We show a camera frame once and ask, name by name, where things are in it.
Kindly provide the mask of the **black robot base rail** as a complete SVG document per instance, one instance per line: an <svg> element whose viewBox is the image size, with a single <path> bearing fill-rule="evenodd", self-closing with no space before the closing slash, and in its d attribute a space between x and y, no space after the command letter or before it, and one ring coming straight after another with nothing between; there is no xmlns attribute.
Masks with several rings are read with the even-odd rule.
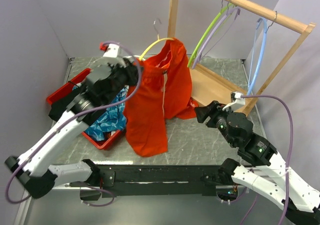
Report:
<svg viewBox="0 0 320 225"><path fill-rule="evenodd" d="M59 181L55 174L50 179L54 186L90 188L90 192L80 192L80 198L86 202L117 196L216 196L218 186L236 185L218 165L99 165L84 181Z"/></svg>

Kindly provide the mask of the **orange drawstring shorts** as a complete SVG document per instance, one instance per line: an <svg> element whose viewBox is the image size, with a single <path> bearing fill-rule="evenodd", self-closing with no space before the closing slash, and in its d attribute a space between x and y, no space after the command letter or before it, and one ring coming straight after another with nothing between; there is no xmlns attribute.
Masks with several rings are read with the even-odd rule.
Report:
<svg viewBox="0 0 320 225"><path fill-rule="evenodd" d="M157 55L141 61L142 80L137 92L125 102L126 140L141 157L152 157L168 151L166 120L193 119L192 78L187 67L184 44L167 40Z"/></svg>

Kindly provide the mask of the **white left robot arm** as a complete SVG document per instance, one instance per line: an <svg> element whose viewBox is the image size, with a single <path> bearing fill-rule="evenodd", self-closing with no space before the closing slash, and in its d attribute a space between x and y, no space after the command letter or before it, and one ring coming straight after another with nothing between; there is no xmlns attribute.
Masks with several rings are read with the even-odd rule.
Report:
<svg viewBox="0 0 320 225"><path fill-rule="evenodd" d="M39 199L54 187L67 183L99 184L101 172L90 159L78 163L53 165L64 147L90 127L113 102L125 86L139 89L142 66L138 59L111 58L93 70L75 89L75 97L66 106L56 124L28 151L9 156L5 165L11 171L10 180L17 179L29 196Z"/></svg>

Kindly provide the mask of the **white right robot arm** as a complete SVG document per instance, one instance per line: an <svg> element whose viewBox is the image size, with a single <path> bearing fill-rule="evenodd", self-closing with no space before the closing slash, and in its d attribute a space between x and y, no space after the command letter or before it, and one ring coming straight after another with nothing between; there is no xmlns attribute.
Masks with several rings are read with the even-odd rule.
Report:
<svg viewBox="0 0 320 225"><path fill-rule="evenodd" d="M195 108L197 121L218 129L230 147L237 148L237 154L252 165L254 171L227 158L218 169L219 181L246 186L276 204L296 225L318 225L320 192L286 166L277 149L253 131L253 123L244 113L223 107L213 101Z"/></svg>

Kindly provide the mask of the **yellow plastic hanger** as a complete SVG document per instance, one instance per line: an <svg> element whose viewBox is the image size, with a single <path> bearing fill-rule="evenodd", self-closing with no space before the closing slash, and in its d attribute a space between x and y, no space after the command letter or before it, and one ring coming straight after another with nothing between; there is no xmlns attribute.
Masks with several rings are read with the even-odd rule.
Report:
<svg viewBox="0 0 320 225"><path fill-rule="evenodd" d="M145 56L147 55L147 53L157 44L159 44L160 42L165 42L165 41L173 41L174 38L172 37L160 37L160 33L159 33L159 29L157 28L157 24L161 25L162 22L159 18L156 18L154 21L153 21L153 29L154 31L156 32L156 40L151 43L143 52L142 54L139 56L139 60L142 61Z"/></svg>

